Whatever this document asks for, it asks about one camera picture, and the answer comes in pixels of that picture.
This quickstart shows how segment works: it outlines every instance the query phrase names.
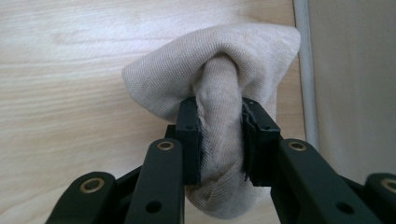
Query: light wooden panel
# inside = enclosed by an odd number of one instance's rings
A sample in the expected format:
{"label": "light wooden panel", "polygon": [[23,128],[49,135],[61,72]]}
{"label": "light wooden panel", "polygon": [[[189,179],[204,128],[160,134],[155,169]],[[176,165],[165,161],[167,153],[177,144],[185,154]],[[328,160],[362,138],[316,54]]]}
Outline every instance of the light wooden panel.
{"label": "light wooden panel", "polygon": [[[139,166],[167,123],[130,98],[120,70],[190,31],[294,25],[291,0],[0,2],[0,223],[43,223],[80,175]],[[279,87],[278,123],[304,138],[299,65]],[[265,200],[223,223],[277,222]],[[187,223],[218,223],[187,203]]]}

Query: white wall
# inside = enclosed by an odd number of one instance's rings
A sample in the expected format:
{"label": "white wall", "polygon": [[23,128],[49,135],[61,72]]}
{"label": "white wall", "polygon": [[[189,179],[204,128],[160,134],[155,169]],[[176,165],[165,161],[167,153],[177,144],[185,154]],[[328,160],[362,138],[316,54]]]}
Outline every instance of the white wall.
{"label": "white wall", "polygon": [[320,153],[363,182],[396,174],[396,1],[309,1]]}

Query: vertical edge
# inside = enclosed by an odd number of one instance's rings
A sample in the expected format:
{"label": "vertical edge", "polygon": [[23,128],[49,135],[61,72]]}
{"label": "vertical edge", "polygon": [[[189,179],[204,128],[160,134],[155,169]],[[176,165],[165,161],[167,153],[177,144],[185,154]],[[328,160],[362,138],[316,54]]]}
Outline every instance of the vertical edge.
{"label": "vertical edge", "polygon": [[319,151],[315,80],[311,50],[308,0],[294,0],[296,27],[301,34],[299,52],[306,141]]}

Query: crumpled fabric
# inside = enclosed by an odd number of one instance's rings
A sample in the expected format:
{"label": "crumpled fabric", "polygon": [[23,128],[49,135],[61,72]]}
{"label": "crumpled fabric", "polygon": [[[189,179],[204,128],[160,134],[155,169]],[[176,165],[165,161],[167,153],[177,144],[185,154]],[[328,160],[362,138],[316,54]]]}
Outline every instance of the crumpled fabric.
{"label": "crumpled fabric", "polygon": [[122,70],[131,97],[162,119],[176,122],[180,102],[196,96],[202,179],[186,196],[206,214],[239,217],[265,193],[245,181],[242,97],[275,119],[276,87],[299,47],[294,27],[229,24],[183,35]]}

